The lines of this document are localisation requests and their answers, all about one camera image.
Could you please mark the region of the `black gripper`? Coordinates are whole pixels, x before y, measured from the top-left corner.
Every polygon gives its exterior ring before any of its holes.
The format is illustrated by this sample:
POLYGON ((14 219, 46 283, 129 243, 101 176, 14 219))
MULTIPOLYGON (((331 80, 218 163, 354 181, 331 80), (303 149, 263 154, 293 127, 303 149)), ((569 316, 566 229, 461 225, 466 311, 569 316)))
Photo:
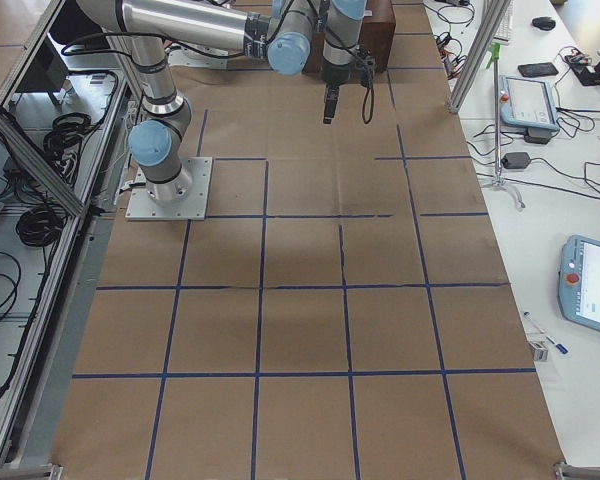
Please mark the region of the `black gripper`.
POLYGON ((322 64, 320 74, 326 85, 323 111, 324 124, 331 124, 334 120, 339 100, 339 87, 349 82, 353 69, 353 63, 322 64))

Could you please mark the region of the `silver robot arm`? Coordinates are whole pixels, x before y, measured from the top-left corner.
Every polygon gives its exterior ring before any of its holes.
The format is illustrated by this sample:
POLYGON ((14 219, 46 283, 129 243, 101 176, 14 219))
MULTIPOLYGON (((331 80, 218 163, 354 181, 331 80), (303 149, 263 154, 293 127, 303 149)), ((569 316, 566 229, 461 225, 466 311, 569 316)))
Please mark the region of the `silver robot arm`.
POLYGON ((311 41, 321 32, 324 123, 334 119, 339 90, 354 71, 360 71, 366 90, 362 119, 370 123, 373 118, 374 60, 359 44, 363 1, 275 1, 269 15, 209 1, 81 1, 78 6, 104 35, 124 37, 130 43, 122 55, 140 85, 147 118, 132 129, 129 147, 154 205, 184 201, 192 196, 199 177, 179 156, 192 107, 175 86, 164 41, 263 60, 275 72, 293 76, 303 70, 311 41))

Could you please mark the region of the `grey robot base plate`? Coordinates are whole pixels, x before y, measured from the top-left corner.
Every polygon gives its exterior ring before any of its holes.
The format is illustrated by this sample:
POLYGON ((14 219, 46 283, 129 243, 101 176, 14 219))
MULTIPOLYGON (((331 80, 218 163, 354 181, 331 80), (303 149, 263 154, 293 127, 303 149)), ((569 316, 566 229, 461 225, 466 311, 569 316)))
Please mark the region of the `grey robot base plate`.
POLYGON ((155 184, 138 169, 125 217, 130 221, 204 220, 208 204, 212 157, 186 157, 179 176, 155 184))

